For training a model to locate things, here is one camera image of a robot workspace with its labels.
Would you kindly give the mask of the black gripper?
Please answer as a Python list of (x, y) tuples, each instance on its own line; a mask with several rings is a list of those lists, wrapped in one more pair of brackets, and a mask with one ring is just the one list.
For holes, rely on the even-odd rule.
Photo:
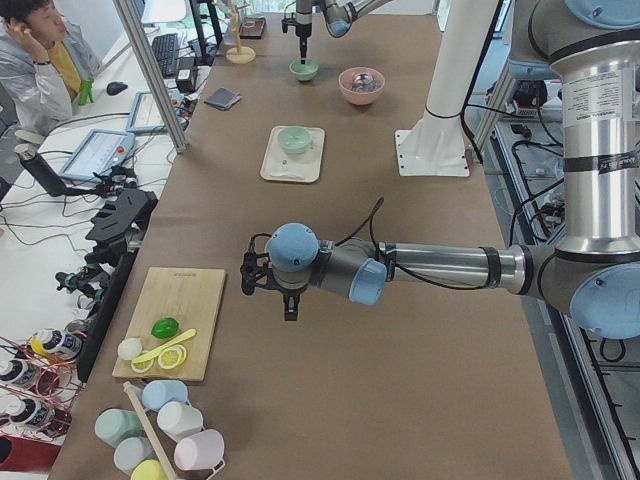
[(297, 321), (300, 300), (298, 295), (307, 287), (287, 287), (276, 280), (269, 254), (266, 251), (256, 251), (256, 239), (259, 237), (270, 238), (271, 234), (257, 233), (251, 236), (240, 266), (242, 292), (247, 296), (253, 295), (257, 288), (281, 292), (284, 295), (284, 320)]
[(308, 38), (312, 34), (312, 14), (311, 13), (285, 13), (281, 20), (282, 32), (286, 34), (290, 28), (295, 30), (299, 37), (300, 61), (307, 61)]

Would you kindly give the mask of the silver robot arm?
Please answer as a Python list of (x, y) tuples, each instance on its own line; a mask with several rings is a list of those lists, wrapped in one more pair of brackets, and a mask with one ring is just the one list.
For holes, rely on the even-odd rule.
[(296, 0), (294, 12), (283, 16), (282, 31), (287, 33), (290, 27), (295, 29), (299, 39), (300, 61), (305, 65), (308, 41), (312, 35), (312, 13), (315, 7), (318, 7), (322, 13), (328, 33), (333, 38), (341, 38), (349, 32), (359, 18), (389, 2), (390, 0), (361, 0), (347, 1), (344, 5), (339, 5), (334, 0)]
[(295, 319), (316, 287), (372, 305), (384, 285), (415, 280), (453, 290), (503, 288), (545, 301), (579, 327), (611, 339), (639, 333), (636, 231), (635, 1), (519, 1), (511, 61), (562, 84), (565, 233), (554, 245), (457, 248), (361, 240), (321, 241), (289, 223), (248, 249), (245, 294), (282, 294)]

